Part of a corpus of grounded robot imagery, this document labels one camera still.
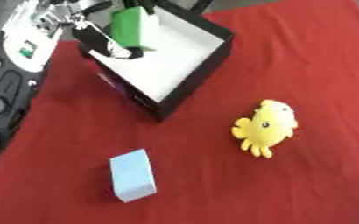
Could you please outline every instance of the stuffed octopus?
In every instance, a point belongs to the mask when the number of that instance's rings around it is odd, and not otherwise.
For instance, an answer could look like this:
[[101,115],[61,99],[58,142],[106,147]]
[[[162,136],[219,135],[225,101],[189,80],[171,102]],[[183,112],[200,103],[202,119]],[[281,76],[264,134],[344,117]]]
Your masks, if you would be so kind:
[[255,157],[272,157],[270,147],[280,143],[286,137],[292,137],[293,130],[298,127],[294,111],[283,102],[264,100],[261,108],[255,110],[255,115],[241,118],[231,129],[234,137],[243,139],[241,149],[250,152]]

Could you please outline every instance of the open box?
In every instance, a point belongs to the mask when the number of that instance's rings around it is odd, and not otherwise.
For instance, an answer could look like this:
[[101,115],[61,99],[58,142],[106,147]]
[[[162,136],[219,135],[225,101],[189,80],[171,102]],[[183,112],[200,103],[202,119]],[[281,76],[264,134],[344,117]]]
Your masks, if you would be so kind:
[[233,34],[173,3],[160,3],[155,12],[161,26],[156,52],[131,60],[88,53],[104,80],[162,121],[229,56]]

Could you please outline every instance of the blue block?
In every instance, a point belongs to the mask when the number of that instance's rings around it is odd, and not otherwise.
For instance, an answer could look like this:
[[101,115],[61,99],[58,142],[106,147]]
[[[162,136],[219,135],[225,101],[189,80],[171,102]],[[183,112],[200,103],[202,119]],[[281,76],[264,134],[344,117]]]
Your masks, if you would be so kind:
[[130,202],[157,192],[150,160],[144,149],[110,159],[115,195]]

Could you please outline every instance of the table surface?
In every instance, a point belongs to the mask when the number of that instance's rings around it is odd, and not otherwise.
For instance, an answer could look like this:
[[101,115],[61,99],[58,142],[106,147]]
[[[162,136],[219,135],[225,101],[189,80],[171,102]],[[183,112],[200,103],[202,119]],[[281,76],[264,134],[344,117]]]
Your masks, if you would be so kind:
[[[4,223],[359,223],[359,5],[286,0],[207,15],[236,33],[229,59],[165,122],[61,43],[32,111],[0,157]],[[263,99],[299,129],[270,160],[230,127]],[[110,191],[109,158],[146,148],[158,193]]]

